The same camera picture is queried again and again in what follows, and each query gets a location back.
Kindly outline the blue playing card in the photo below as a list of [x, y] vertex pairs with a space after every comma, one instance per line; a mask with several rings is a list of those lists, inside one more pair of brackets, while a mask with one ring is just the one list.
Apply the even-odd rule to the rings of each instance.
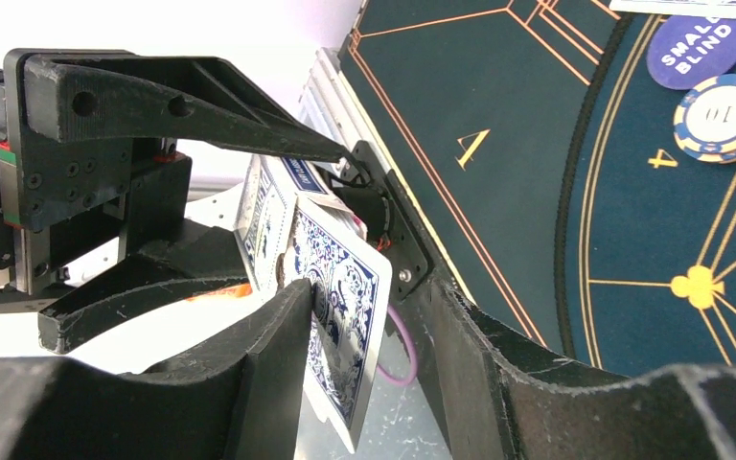
[[321, 206], [301, 197], [281, 273], [312, 287], [304, 390], [349, 452], [357, 449], [373, 388], [392, 266]]
[[736, 19], [736, 1], [730, 0], [612, 0], [609, 8], [614, 12]]

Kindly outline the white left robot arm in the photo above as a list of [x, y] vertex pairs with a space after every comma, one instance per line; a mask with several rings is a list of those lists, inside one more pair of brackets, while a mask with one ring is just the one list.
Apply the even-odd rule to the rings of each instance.
[[338, 143], [302, 125], [228, 61], [126, 51], [15, 49], [0, 67], [0, 288], [36, 295], [106, 242], [118, 262], [38, 315], [65, 354], [132, 318], [245, 282], [233, 235], [185, 219], [181, 139], [333, 162]]

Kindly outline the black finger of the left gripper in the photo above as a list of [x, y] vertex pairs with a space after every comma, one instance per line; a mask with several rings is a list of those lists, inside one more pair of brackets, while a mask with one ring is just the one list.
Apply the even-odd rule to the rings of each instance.
[[34, 54], [23, 71], [30, 128], [61, 143], [176, 138], [323, 162], [346, 153], [219, 57]]
[[65, 355], [147, 312], [247, 282], [236, 252], [135, 254], [40, 311], [39, 345]]

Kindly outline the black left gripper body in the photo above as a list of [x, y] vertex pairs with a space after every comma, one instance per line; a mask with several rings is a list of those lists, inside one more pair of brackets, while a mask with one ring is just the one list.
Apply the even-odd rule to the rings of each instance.
[[23, 63], [34, 54], [130, 54], [15, 49], [0, 79], [0, 266], [34, 294], [64, 265], [112, 239], [127, 255], [182, 220], [192, 172], [176, 138], [61, 143], [33, 131]]

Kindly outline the blue playing card deck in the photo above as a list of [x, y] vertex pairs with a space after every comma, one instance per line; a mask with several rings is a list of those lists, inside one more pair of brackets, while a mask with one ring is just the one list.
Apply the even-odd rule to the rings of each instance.
[[276, 267], [288, 248], [297, 200], [321, 206], [362, 238], [367, 227], [324, 182], [327, 171], [311, 161], [255, 155], [251, 158], [235, 220], [242, 261], [253, 290], [269, 297], [280, 288]]

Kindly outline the purple small blind button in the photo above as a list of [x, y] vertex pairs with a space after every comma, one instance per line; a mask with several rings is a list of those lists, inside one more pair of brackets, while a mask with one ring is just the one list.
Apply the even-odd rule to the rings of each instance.
[[689, 90], [736, 64], [736, 19], [674, 15], [655, 32], [647, 69], [659, 85]]

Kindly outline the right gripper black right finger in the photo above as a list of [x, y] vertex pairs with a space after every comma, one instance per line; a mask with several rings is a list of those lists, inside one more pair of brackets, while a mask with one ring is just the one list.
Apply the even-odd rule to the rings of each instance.
[[543, 348], [438, 278], [415, 308], [422, 382], [456, 459], [736, 459], [736, 367], [625, 378]]

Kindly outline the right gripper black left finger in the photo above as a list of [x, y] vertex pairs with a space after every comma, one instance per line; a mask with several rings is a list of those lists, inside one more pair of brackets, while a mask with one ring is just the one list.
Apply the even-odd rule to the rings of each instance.
[[294, 281], [141, 374], [0, 358], [0, 459], [289, 459], [311, 308], [311, 284]]

